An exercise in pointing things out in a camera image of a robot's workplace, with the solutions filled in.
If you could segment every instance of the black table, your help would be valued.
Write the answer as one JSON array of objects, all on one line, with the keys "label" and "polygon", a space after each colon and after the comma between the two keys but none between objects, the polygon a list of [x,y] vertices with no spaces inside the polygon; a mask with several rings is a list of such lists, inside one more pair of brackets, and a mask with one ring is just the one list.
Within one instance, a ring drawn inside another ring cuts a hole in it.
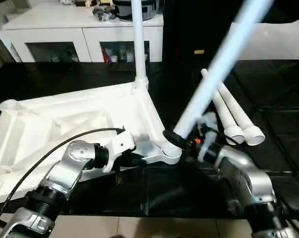
[{"label": "black table", "polygon": [[[177,123],[203,66],[207,64],[148,65],[149,94],[165,128]],[[0,102],[125,83],[134,76],[132,64],[9,63],[0,70]],[[287,216],[299,218],[299,61],[240,61],[226,85],[266,135],[261,145],[244,149],[291,206]],[[116,175],[80,183],[64,214],[243,217],[228,182],[208,166],[156,163],[119,176],[120,183]],[[23,202],[12,201],[6,212],[14,212]]]}]

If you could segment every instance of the white pipe fitting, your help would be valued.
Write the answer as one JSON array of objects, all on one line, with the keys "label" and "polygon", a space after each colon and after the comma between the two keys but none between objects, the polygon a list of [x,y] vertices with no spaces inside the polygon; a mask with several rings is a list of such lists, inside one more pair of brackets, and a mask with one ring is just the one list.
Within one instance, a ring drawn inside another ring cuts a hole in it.
[{"label": "white pipe fitting", "polygon": [[233,95],[226,88],[224,83],[219,87],[219,92],[231,111],[235,121],[242,128],[245,133],[245,141],[248,145],[258,145],[265,140],[264,133],[253,124],[253,122],[246,115],[239,103],[233,97]]},{"label": "white pipe fitting", "polygon": [[[201,73],[203,79],[205,80],[208,75],[208,71],[204,68],[202,69]],[[224,134],[235,140],[238,144],[242,144],[245,141],[245,134],[243,130],[236,124],[232,114],[230,113],[227,105],[223,101],[218,91],[216,91],[213,95],[212,101],[222,122]],[[230,145],[235,145],[235,143],[229,139],[227,139],[227,142]]]}]

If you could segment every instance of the white tube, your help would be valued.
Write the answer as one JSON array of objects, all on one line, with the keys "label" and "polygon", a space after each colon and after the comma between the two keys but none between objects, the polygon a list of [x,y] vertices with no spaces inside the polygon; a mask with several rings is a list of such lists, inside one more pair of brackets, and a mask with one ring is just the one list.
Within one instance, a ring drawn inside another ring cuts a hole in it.
[{"label": "white tube", "polygon": [[[206,78],[208,71],[204,68],[201,71],[203,78]],[[223,101],[220,93],[215,92],[212,98],[213,104],[218,112],[219,118],[222,122],[224,128],[224,134],[229,138],[234,139],[239,144],[242,144],[245,141],[245,136],[243,130],[236,124],[233,116],[231,115],[227,105]],[[227,142],[230,145],[235,145],[231,140],[227,139]]]},{"label": "white tube", "polygon": [[248,145],[258,145],[265,140],[264,133],[253,124],[253,122],[246,115],[239,103],[233,95],[226,88],[224,83],[219,87],[219,92],[231,111],[234,119],[245,133],[245,140]]},{"label": "white tube", "polygon": [[[255,23],[264,17],[272,2],[273,0],[247,0],[244,2],[235,20],[239,24],[235,31],[227,35],[221,44],[209,67],[208,77],[199,84],[174,128],[175,133],[183,138],[187,138],[197,118],[204,113],[214,92],[238,60],[241,51],[251,37]],[[167,155],[168,153],[171,155],[175,154],[175,151],[171,150],[171,148],[168,148],[168,145],[163,146],[163,151]]]},{"label": "white tube", "polygon": [[143,39],[143,13],[141,0],[131,0],[133,29],[134,29],[134,47],[136,64],[136,86],[148,87],[148,78],[146,76],[145,49]]}]

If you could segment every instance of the black connector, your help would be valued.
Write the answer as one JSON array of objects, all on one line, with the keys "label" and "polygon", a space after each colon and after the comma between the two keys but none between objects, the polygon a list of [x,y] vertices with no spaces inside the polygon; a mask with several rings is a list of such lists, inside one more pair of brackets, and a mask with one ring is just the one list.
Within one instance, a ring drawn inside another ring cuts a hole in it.
[{"label": "black connector", "polygon": [[95,159],[89,164],[89,168],[103,168],[109,162],[109,150],[99,143],[94,144]]},{"label": "black connector", "polygon": [[182,150],[186,149],[188,146],[188,141],[174,133],[172,130],[164,130],[163,135],[170,143],[181,148]]},{"label": "black connector", "polygon": [[250,205],[244,208],[244,212],[253,233],[288,227],[286,221],[280,217],[281,213],[275,203]]},{"label": "black connector", "polygon": [[25,208],[38,212],[55,221],[66,204],[66,197],[61,192],[47,186],[39,186],[26,194]]}]

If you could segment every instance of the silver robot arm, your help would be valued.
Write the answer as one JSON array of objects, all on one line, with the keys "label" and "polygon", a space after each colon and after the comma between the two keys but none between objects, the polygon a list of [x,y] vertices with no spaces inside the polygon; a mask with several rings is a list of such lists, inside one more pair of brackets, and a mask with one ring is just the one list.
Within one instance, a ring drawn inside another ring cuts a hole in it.
[{"label": "silver robot arm", "polygon": [[245,153],[230,146],[211,144],[204,161],[225,176],[244,208],[253,238],[296,238],[294,230],[280,217],[269,176]]},{"label": "silver robot arm", "polygon": [[123,152],[135,148],[131,134],[124,131],[104,147],[77,140],[71,142],[62,157],[30,194],[7,223],[0,238],[48,237],[64,204],[79,182],[82,171],[100,168],[109,172]]}]

